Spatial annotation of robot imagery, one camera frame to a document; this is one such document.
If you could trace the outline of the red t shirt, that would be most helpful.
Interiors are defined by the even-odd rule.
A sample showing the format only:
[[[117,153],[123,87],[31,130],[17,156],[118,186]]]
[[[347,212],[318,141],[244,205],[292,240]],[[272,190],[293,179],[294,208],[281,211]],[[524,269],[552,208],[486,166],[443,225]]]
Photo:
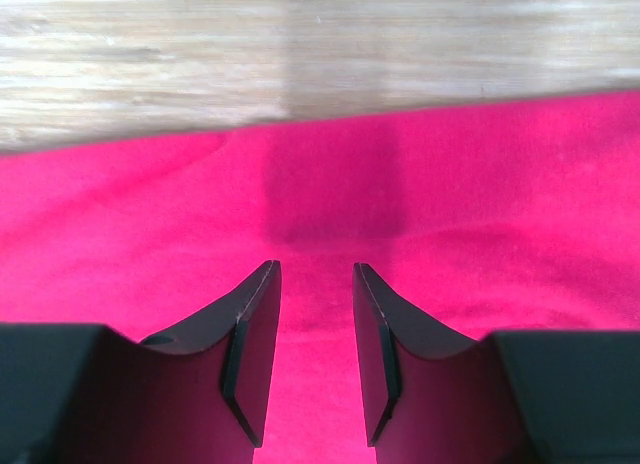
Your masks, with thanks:
[[[1,317],[140,339],[283,268],[259,463],[371,463],[366,262],[473,337],[639,325],[639,95],[182,134],[1,161]]]

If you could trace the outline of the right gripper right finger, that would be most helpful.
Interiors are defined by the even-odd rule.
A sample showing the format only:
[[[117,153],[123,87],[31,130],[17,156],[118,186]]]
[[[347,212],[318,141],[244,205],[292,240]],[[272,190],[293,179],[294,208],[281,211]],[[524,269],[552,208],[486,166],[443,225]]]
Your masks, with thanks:
[[[471,339],[353,269],[367,443],[381,463],[635,463],[639,336]]]

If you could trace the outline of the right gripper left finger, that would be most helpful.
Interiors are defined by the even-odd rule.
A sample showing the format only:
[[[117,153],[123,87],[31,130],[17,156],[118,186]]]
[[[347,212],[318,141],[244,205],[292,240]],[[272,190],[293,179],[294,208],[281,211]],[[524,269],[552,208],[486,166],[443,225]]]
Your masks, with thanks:
[[[248,463],[264,439],[281,266],[142,341],[103,324],[1,327],[5,463]]]

